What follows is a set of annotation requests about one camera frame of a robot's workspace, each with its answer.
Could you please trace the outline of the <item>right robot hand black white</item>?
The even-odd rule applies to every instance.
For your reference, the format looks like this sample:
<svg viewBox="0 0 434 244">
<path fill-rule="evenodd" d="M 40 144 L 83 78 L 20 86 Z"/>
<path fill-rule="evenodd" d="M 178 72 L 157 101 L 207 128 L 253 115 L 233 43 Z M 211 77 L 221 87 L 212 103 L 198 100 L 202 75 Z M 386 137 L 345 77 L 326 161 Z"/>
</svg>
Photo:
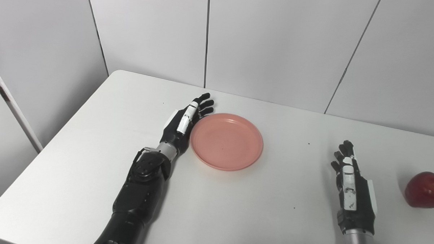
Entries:
<svg viewBox="0 0 434 244">
<path fill-rule="evenodd" d="M 355 158 L 354 144 L 344 140 L 334 153 L 331 162 L 336 172 L 336 186 L 339 198 L 337 223 L 345 233 L 350 229 L 359 229 L 374 234 L 376 214 L 372 200 L 372 188 L 369 181 L 360 172 Z"/>
</svg>

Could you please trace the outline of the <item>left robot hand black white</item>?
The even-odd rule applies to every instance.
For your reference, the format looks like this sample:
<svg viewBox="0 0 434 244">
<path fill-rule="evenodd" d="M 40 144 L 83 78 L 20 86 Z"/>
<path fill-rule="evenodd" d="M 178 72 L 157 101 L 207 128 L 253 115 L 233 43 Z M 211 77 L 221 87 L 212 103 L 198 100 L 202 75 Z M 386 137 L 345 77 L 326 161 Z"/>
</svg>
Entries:
<svg viewBox="0 0 434 244">
<path fill-rule="evenodd" d="M 166 125 L 160 143 L 175 147 L 177 154 L 186 152 L 192 129 L 205 116 L 214 112 L 214 100 L 209 92 L 195 98 L 188 106 L 180 109 Z"/>
</svg>

